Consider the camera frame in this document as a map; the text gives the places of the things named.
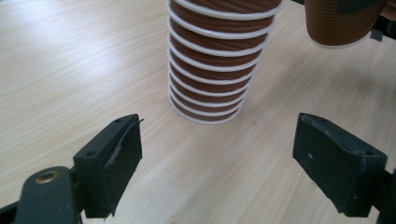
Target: screw hole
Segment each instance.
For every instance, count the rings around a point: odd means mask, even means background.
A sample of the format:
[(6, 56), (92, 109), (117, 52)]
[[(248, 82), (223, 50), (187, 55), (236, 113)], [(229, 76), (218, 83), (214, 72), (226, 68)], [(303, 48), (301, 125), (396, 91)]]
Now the screw hole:
[(37, 184), (46, 184), (59, 177), (59, 171), (48, 171), (35, 179)]
[(95, 151), (89, 151), (89, 152), (87, 152), (87, 156), (89, 156), (89, 157), (92, 157), (92, 156), (94, 156), (94, 155), (96, 155), (96, 152), (95, 152)]
[(361, 155), (374, 156), (374, 152), (365, 150), (365, 151), (361, 152)]

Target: wooden table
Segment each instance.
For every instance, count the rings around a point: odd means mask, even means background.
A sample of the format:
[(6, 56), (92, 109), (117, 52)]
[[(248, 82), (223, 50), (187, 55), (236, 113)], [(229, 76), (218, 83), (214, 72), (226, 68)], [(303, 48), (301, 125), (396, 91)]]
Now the wooden table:
[[(165, 1), (0, 1), (0, 206), (138, 113), (144, 159), (106, 223), (375, 223), (339, 215), (291, 157), (300, 112), (329, 119), (396, 166), (396, 42), (313, 45), (284, 1), (241, 113), (221, 125), (167, 98)], [(103, 223), (87, 219), (85, 223)]]

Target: black plastic part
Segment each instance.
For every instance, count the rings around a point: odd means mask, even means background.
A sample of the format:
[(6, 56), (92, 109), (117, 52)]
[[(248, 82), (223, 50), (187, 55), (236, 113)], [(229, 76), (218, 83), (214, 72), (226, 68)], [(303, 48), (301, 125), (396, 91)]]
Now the black plastic part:
[(384, 4), (386, 0), (338, 0), (338, 13), (339, 14), (352, 14), (357, 13), (367, 7), (372, 7), (377, 4)]
[(382, 36), (383, 36), (382, 31), (378, 31), (378, 30), (373, 29), (372, 32), (371, 32), (370, 38), (381, 42), (382, 41)]
[(291, 0), (291, 1), (301, 4), (301, 5), (304, 4), (304, 0)]
[(0, 208), (0, 223), (9, 224), (13, 223), (17, 215), (18, 202)]
[(58, 166), (31, 175), (24, 183), (15, 223), (79, 223), (69, 169)]
[(396, 170), (393, 175), (384, 171), (375, 182), (373, 206), (380, 211), (377, 223), (396, 223)]
[(142, 159), (139, 123), (137, 115), (114, 120), (74, 156), (86, 217), (114, 216)]
[(77, 178), (76, 167), (72, 167), (70, 169), (71, 180), (73, 184), (74, 196), (76, 198), (76, 208), (79, 213), (82, 212), (85, 206), (86, 200), (86, 192), (84, 192), (83, 188), (83, 180)]
[(396, 21), (390, 21), (388, 25), (388, 34), (396, 37)]
[(383, 174), (387, 161), (384, 153), (326, 119), (300, 114), (293, 158), (339, 213), (368, 216), (372, 184)]

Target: light wood grain surface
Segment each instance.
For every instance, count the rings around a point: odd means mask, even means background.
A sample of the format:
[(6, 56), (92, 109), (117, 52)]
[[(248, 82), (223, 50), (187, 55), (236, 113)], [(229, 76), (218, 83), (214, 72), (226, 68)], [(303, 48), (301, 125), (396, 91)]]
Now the light wood grain surface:
[[(291, 157), (300, 112), (329, 119), (396, 166), (396, 42), (313, 45), (284, 1), (241, 113), (221, 125), (167, 98), (166, 1), (0, 1), (0, 206), (138, 113), (144, 158), (106, 223), (375, 223), (339, 215)], [(103, 223), (86, 219), (85, 223)]]

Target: stack of paper cups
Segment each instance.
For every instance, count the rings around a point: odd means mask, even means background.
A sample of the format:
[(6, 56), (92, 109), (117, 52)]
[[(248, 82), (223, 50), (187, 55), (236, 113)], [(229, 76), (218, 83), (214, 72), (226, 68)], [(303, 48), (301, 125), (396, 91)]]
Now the stack of paper cups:
[(234, 118), (251, 84), (280, 0), (171, 0), (169, 100), (186, 119)]

